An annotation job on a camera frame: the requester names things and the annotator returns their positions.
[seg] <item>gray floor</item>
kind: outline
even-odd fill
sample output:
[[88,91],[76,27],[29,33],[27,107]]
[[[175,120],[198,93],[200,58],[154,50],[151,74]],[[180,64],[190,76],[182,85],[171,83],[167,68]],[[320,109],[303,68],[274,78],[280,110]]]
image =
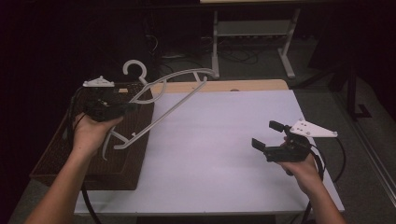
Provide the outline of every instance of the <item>gray floor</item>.
[[[286,78],[276,48],[280,41],[269,42],[265,48],[248,47],[224,50],[219,58],[220,80],[235,79],[285,79],[295,85],[312,77],[318,71],[307,68],[316,41],[294,40],[290,47],[289,58],[296,78]],[[196,67],[211,67],[210,54],[200,58],[178,58],[164,60],[164,74]],[[396,223],[396,208],[377,177],[373,163],[367,153],[367,146],[357,135],[356,125],[366,133],[368,143],[373,146],[378,158],[387,168],[389,175],[396,179],[396,124],[376,100],[373,90],[367,83],[358,79],[357,103],[364,104],[372,118],[351,121],[345,111],[346,90],[333,93],[326,89],[331,77],[325,77],[305,90],[296,90],[295,95],[307,120],[317,125],[336,130],[346,149],[346,169],[341,179],[335,184],[346,211],[344,217],[348,223]],[[187,81],[186,78],[174,81]],[[334,139],[315,139],[318,148],[323,151],[331,177],[340,171],[342,153]],[[45,188],[32,181],[21,198],[21,202],[12,216],[10,223],[22,223],[32,207],[42,197]],[[277,223],[290,223],[294,215],[278,216]],[[103,223],[135,223],[135,217],[101,216]],[[76,217],[76,223],[92,223],[90,217]]]

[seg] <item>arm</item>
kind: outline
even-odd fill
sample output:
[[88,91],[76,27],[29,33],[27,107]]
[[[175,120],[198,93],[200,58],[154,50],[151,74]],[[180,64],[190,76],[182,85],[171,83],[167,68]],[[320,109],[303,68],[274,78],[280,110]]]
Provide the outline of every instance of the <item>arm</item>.
[[318,224],[346,223],[324,187],[312,155],[301,162],[280,162],[285,170],[291,171],[300,189],[308,196]]
[[104,141],[107,131],[121,121],[122,118],[106,122],[96,122],[88,116],[82,118],[75,129],[73,150],[69,158],[26,223],[73,222],[78,193],[91,158]]

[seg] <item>white table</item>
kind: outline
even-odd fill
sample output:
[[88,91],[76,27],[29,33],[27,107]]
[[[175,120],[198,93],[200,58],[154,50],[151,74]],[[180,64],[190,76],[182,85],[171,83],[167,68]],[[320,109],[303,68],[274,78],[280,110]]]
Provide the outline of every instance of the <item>white table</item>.
[[[166,93],[153,119],[185,94]],[[252,137],[280,145],[284,134],[269,121],[292,125],[303,117],[293,91],[198,92],[150,131],[137,190],[89,191],[93,209],[134,216],[304,211],[308,200],[294,177],[250,145]],[[343,211],[327,172],[324,184]],[[81,195],[75,212],[88,213]]]

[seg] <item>white metal stand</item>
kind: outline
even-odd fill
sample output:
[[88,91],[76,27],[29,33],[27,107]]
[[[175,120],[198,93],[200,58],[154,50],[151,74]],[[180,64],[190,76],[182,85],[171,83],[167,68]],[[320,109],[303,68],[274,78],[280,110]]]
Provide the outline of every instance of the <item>white metal stand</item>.
[[234,35],[285,35],[286,43],[282,49],[278,49],[280,60],[286,70],[288,78],[295,78],[287,53],[292,40],[294,29],[300,15],[300,9],[294,10],[291,20],[272,21],[219,21],[218,12],[215,11],[213,21],[213,52],[212,69],[215,71],[215,79],[219,79],[218,59],[218,36]]

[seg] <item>table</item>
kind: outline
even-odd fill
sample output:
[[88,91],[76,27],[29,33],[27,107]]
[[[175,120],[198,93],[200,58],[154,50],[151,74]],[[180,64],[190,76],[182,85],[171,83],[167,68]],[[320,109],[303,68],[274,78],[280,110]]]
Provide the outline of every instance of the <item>table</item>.
[[[216,85],[224,90],[238,89],[238,82],[240,91],[209,91]],[[263,87],[273,82],[272,87],[281,88],[247,91],[249,82]],[[250,145],[252,137],[268,146],[283,142],[284,134],[270,130],[268,122],[273,119],[293,124],[304,117],[294,93],[282,80],[209,82],[207,87],[208,91],[202,89],[193,95],[150,131],[137,190],[89,191],[95,212],[228,216],[305,210],[308,200],[295,179],[275,163],[266,162],[262,153]],[[156,102],[153,119],[185,94],[166,93]],[[324,184],[338,209],[344,210],[327,172]],[[81,195],[75,212],[87,213]]]

